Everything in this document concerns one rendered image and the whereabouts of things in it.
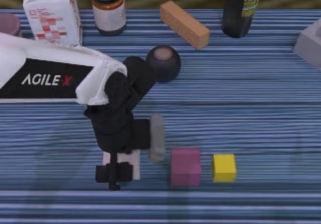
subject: table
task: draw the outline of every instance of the table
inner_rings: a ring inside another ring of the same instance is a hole
[[[22,10],[1,12],[17,14],[31,37]],[[211,30],[201,51],[158,10],[129,10],[119,37],[98,35],[92,11],[81,11],[89,48],[118,60],[145,58],[160,43],[179,52],[178,79],[156,85],[135,110],[165,116],[166,159],[150,164],[144,152],[142,180],[110,192],[94,180],[102,153],[84,106],[1,105],[1,223],[320,223],[321,72],[292,49],[321,11],[260,10],[243,39],[221,32],[221,10],[189,13]],[[201,148],[202,183],[170,188],[169,150],[188,146]],[[236,155],[234,183],[211,181],[220,152]]]

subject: block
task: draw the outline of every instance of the block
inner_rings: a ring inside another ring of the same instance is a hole
[[[293,51],[306,62],[321,70],[321,19],[300,33]]]
[[[232,182],[236,175],[233,154],[214,154],[212,160],[213,182]]]
[[[165,157],[164,119],[161,114],[152,114],[150,117],[150,149],[148,150],[151,162],[162,161]]]
[[[118,154],[118,163],[129,162],[133,165],[133,180],[140,180],[140,150],[133,150],[130,155]],[[110,154],[103,152],[102,164],[106,165],[110,163]]]
[[[200,50],[208,45],[210,30],[173,1],[160,6],[160,18],[195,49]]]
[[[200,149],[172,148],[171,186],[198,186],[200,181]]]

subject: milk carton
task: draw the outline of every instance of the milk carton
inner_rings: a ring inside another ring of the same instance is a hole
[[[76,0],[23,0],[36,40],[62,46],[82,45],[82,27]]]

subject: red letter x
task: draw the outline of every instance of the red letter x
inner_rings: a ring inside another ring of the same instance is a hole
[[[69,86],[71,79],[72,79],[72,76],[65,76],[65,79],[64,79],[62,85],[63,86]]]

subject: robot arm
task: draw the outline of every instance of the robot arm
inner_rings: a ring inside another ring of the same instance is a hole
[[[0,103],[67,102],[87,105],[98,146],[110,163],[98,166],[97,182],[131,181],[133,166],[117,154],[149,149],[150,122],[133,109],[155,85],[152,67],[139,57],[121,63],[84,48],[65,48],[0,33]]]

